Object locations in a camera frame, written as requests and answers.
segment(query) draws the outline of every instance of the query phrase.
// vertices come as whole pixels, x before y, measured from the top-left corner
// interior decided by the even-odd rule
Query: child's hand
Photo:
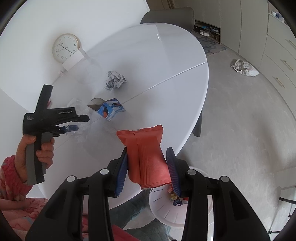
[[[26,167],[26,147],[27,145],[33,144],[36,141],[35,136],[23,135],[15,154],[15,169],[22,182],[27,181],[27,167]],[[40,162],[46,163],[46,169],[52,165],[52,158],[54,156],[53,147],[54,138],[51,139],[50,143],[44,143],[41,145],[41,150],[36,151],[36,156]]]
[[[1,211],[25,209],[30,207],[30,205],[31,205],[31,201],[28,198],[25,198],[22,201],[10,201],[6,199],[0,199]]]

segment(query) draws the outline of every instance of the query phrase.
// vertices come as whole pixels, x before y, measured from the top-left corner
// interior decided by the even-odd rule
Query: gray carpet
[[[206,56],[209,56],[213,53],[218,53],[227,49],[226,47],[222,46],[221,44],[218,44],[214,40],[211,40],[210,38],[203,36],[195,31],[193,31],[192,34],[201,43]]]

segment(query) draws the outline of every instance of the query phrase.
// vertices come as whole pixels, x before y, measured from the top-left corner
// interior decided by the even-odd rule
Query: gray pants
[[[110,209],[111,224],[123,229],[129,221],[138,216],[141,210],[148,206],[149,192],[150,190],[142,191],[131,200]],[[154,219],[151,223],[142,228],[127,229],[126,232],[140,241],[168,241],[170,229],[171,227]]]

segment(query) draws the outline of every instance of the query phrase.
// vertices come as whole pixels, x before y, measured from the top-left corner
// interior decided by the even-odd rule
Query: gripper handle
[[[26,167],[28,174],[28,185],[35,185],[44,182],[44,174],[46,173],[46,164],[38,160],[36,151],[41,150],[43,143],[50,142],[52,133],[50,132],[37,132],[34,133],[36,141],[26,147]]]

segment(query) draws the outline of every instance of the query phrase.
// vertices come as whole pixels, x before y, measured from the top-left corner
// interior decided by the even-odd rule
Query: stool leg
[[[193,131],[192,131],[194,136],[200,137],[201,129],[202,129],[202,111],[201,111],[200,116],[199,116],[199,118],[197,120],[197,123],[196,123],[196,125],[195,125],[195,127],[193,128]]]
[[[285,199],[285,198],[282,198],[282,197],[279,197],[279,200],[284,201],[284,202],[288,202],[288,203],[291,203],[291,204],[296,204],[296,201]]]
[[[281,231],[275,231],[275,232],[272,232],[272,231],[268,231],[268,234],[279,234]]]

